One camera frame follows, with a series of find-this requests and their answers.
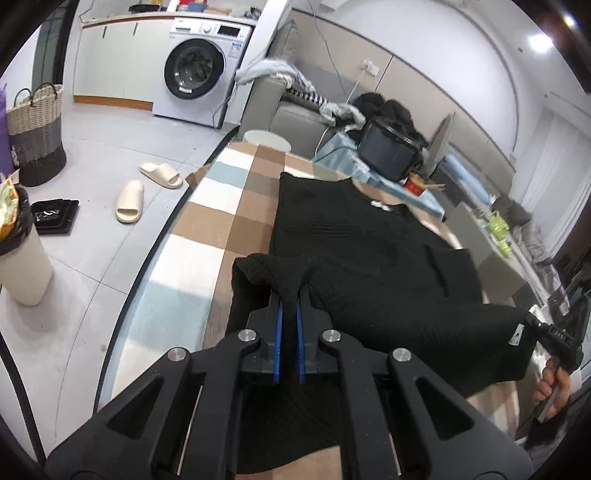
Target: washing machine control panel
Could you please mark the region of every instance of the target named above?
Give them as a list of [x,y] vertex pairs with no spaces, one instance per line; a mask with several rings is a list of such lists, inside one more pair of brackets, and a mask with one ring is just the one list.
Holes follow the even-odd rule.
[[251,27],[232,22],[204,18],[175,18],[170,34],[207,35],[218,38],[235,38],[246,41]]

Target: wicker laundry basket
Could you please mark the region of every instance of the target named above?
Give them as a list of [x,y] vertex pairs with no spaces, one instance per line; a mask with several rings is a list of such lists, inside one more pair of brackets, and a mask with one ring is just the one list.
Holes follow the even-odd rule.
[[8,135],[13,160],[20,168],[20,183],[35,187],[51,180],[66,165],[61,142],[61,94],[63,85],[43,83],[29,97],[7,110]]

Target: plaid blanket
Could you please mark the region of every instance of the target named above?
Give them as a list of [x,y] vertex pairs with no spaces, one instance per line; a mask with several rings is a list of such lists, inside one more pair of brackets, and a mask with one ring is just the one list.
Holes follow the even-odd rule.
[[[194,192],[136,293],[113,350],[102,398],[116,396],[168,349],[209,348],[223,337],[232,302],[232,264],[237,257],[268,252],[283,171],[327,181],[346,178],[309,160],[248,143],[228,145],[213,164],[187,178]],[[376,200],[400,203],[367,184],[355,185]],[[424,226],[461,248],[443,222],[414,206],[410,209]],[[469,401],[502,430],[511,432],[517,426],[513,383],[493,385]]]

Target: blue cloth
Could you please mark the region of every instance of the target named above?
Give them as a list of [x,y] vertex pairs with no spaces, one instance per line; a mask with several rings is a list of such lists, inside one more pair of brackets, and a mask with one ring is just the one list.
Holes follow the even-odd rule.
[[357,156],[355,142],[344,133],[337,133],[332,137],[312,161],[389,193],[400,201],[418,207],[435,218],[443,219],[445,210],[430,191],[427,190],[417,197],[404,188],[404,181],[396,183],[371,170]]
[[451,178],[457,180],[460,187],[462,187],[467,194],[478,199],[479,203],[483,203],[484,205],[491,204],[491,194],[488,193],[486,188],[484,188],[484,185],[480,183],[480,180],[472,175],[472,173],[470,173],[460,159],[454,154],[450,153],[446,155],[441,160],[439,166],[443,168]]

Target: countertop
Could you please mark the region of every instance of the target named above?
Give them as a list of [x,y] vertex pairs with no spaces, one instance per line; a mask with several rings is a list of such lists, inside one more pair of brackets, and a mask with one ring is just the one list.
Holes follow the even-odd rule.
[[128,15],[116,15],[114,17],[107,18],[94,18],[90,21],[86,21],[82,28],[94,27],[96,25],[105,25],[109,23],[118,22],[130,22],[139,20],[152,20],[152,19],[165,19],[165,18],[176,18],[176,17],[190,17],[190,18],[208,18],[211,20],[222,20],[227,22],[239,23],[242,25],[256,25],[256,20],[250,18],[239,18],[231,17],[230,15],[214,14],[207,12],[146,12],[143,14],[128,14]]

